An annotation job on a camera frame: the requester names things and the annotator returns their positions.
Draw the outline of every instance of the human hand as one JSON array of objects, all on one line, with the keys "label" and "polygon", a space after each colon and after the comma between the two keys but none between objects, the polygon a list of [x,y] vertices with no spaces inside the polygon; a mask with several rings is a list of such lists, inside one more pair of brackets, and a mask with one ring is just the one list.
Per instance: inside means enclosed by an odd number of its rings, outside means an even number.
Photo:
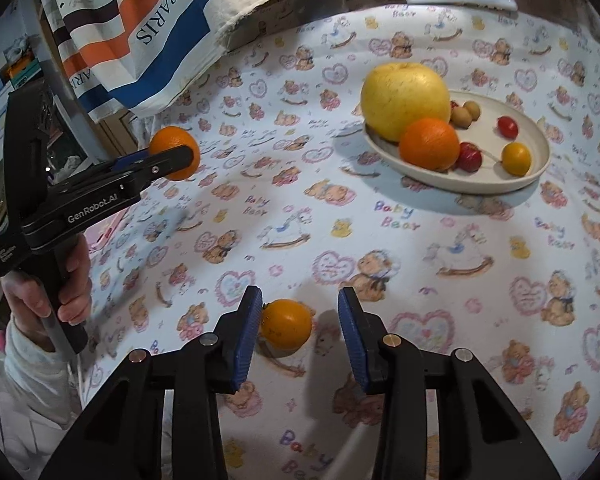
[{"label": "human hand", "polygon": [[[91,313],[91,279],[89,248],[84,235],[66,260],[69,281],[60,290],[58,299],[62,306],[58,319],[76,325]],[[51,316],[51,305],[38,282],[17,270],[0,279],[4,296],[11,307],[11,320],[32,342],[45,351],[54,351],[40,318]]]}]

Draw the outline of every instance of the red fruit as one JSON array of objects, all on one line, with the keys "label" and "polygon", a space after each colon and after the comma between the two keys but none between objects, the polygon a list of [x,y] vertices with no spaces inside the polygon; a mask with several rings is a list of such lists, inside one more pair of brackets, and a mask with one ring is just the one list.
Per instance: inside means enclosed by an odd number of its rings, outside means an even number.
[{"label": "red fruit", "polygon": [[518,125],[511,117],[501,117],[498,119],[498,129],[503,137],[515,140],[518,136]]},{"label": "red fruit", "polygon": [[467,173],[475,173],[482,165],[482,153],[475,144],[470,142],[460,143],[460,155],[456,160],[456,168]]}]

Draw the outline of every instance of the table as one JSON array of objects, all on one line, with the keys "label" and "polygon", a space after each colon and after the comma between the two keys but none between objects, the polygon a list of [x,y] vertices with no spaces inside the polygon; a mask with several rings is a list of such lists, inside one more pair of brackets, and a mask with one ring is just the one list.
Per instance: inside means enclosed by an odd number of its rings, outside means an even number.
[{"label": "table", "polygon": [[[365,74],[396,60],[538,121],[553,152],[540,181],[464,196],[385,166],[363,139],[358,98]],[[185,182],[155,182],[94,255],[85,402],[131,349],[179,348],[257,284],[265,301],[307,304],[314,329],[288,357],[257,345],[248,381],[220,399],[230,474],[369,478],[381,399],[366,398],[350,374],[335,311],[345,283],[420,348],[470,348],[563,478],[593,460],[600,44],[586,30],[522,13],[350,12],[232,52],[159,119],[190,131],[202,164]],[[434,394],[427,399],[436,478]]]}]

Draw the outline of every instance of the red cherry tomato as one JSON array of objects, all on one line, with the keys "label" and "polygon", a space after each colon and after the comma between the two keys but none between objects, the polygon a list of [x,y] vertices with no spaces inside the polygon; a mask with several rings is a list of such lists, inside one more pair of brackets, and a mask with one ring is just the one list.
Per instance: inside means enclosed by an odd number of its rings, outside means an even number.
[{"label": "red cherry tomato", "polygon": [[498,129],[503,137],[515,139],[518,136],[518,125],[511,117],[501,117],[498,119]]}]

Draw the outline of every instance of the plate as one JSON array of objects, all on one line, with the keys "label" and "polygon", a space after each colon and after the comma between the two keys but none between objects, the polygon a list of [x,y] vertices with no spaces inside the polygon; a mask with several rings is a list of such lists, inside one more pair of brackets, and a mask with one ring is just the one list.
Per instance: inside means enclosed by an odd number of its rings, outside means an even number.
[{"label": "plate", "polygon": [[446,173],[424,170],[400,160],[398,146],[378,136],[369,126],[365,126],[365,138],[371,148],[378,152],[395,171],[414,180],[456,193],[465,194],[502,194],[528,186],[544,173],[549,166],[551,149],[540,127],[520,113],[496,99],[451,90],[451,99],[459,105],[466,101],[476,101],[480,105],[480,118],[468,129],[456,128],[460,142],[472,142],[485,152],[500,158],[502,149],[512,142],[501,136],[497,129],[498,118],[509,116],[518,124],[516,142],[522,142],[531,152],[531,168],[525,176],[513,176],[507,173],[499,162],[482,155],[482,167],[475,173],[463,170],[451,170]]}]

